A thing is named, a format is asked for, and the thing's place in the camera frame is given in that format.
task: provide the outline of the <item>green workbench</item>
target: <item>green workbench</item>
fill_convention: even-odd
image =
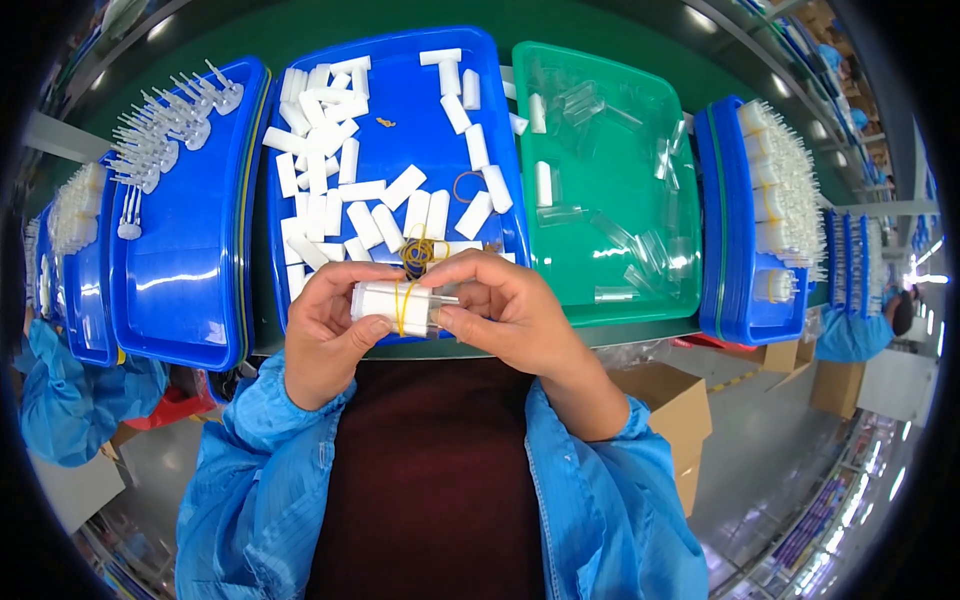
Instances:
[[[110,68],[109,77],[114,81],[122,78],[123,85],[111,86],[109,95],[105,94],[102,101],[97,99],[99,108],[83,122],[74,124],[109,138],[110,130],[116,125],[116,115],[127,111],[130,103],[142,102],[138,90],[153,85],[164,86],[171,73],[199,69],[204,59],[220,64],[253,55],[261,59],[276,77],[293,59],[318,48],[388,32],[464,23],[481,27],[493,36],[504,64],[511,63],[511,51],[516,44],[534,39],[648,71],[674,86],[688,112],[696,112],[729,94],[744,99],[757,97],[744,83],[680,42],[620,15],[569,0],[491,0],[482,8],[475,3],[457,6],[414,0],[383,3],[375,10],[368,3],[290,0],[248,12],[189,39],[178,38],[178,23],[174,20],[163,37],[156,41],[163,46],[162,55],[145,64],[143,55],[154,55],[154,47],[134,45]],[[269,166],[261,161],[260,173],[265,173],[267,168]],[[832,180],[829,174],[824,175],[827,178],[821,177],[822,189],[829,197],[829,189],[839,181]],[[254,353],[272,354],[282,348],[283,335],[276,315],[273,264],[266,232],[265,178],[259,179],[253,209],[251,251]],[[811,295],[811,305],[822,303],[824,300],[820,300],[820,296],[825,299],[826,290],[815,291]],[[656,323],[590,327],[580,329],[578,333],[589,346],[597,347],[675,337],[698,330],[696,317],[689,317]],[[479,350],[455,340],[441,340],[375,348],[368,356],[428,359],[480,355]]]

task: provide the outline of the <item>left hand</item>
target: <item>left hand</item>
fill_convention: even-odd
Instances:
[[[310,277],[287,311],[283,378],[294,404],[315,411],[341,394],[363,355],[393,327],[379,315],[352,322],[353,284],[404,276],[402,269],[389,265],[350,261],[327,263]]]

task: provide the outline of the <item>right hand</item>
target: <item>right hand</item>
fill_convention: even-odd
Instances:
[[[550,287],[532,269],[470,249],[420,278],[425,287],[460,281],[468,281],[456,294],[460,306],[444,306],[437,321],[461,342],[518,371],[552,379],[564,379],[571,366],[596,360],[574,333]]]

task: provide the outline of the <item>maroon shirt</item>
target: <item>maroon shirt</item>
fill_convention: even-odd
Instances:
[[[491,358],[364,362],[356,380],[306,598],[544,597],[533,376]]]

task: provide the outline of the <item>green plastic tray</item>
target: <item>green plastic tray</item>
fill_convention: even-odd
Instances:
[[[703,238],[687,135],[674,157],[680,184],[674,223],[676,235],[689,238],[689,275],[679,281],[679,288],[674,284],[672,295],[661,289],[646,290],[632,301],[600,304],[594,303],[593,296],[595,286],[628,285],[623,274],[634,260],[589,223],[590,214],[602,211],[632,235],[654,229],[664,242],[669,237],[665,226],[668,190],[663,180],[654,177],[654,161],[658,139],[669,138],[683,119],[677,92],[649,73],[558,46],[525,41],[514,48],[513,58],[520,116],[530,117],[530,94],[549,92],[541,89],[551,85],[544,81],[557,81],[555,74],[561,73],[571,82],[596,81],[598,94],[609,106],[629,108],[643,123],[632,132],[606,113],[595,115],[589,129],[581,129],[577,146],[571,142],[569,128],[551,121],[548,108],[547,133],[532,133],[528,127],[520,137],[532,267],[550,284],[570,323],[584,327],[692,315],[700,306]],[[591,211],[585,220],[540,227],[534,164],[541,160],[559,173],[554,179],[554,205],[579,205]]]

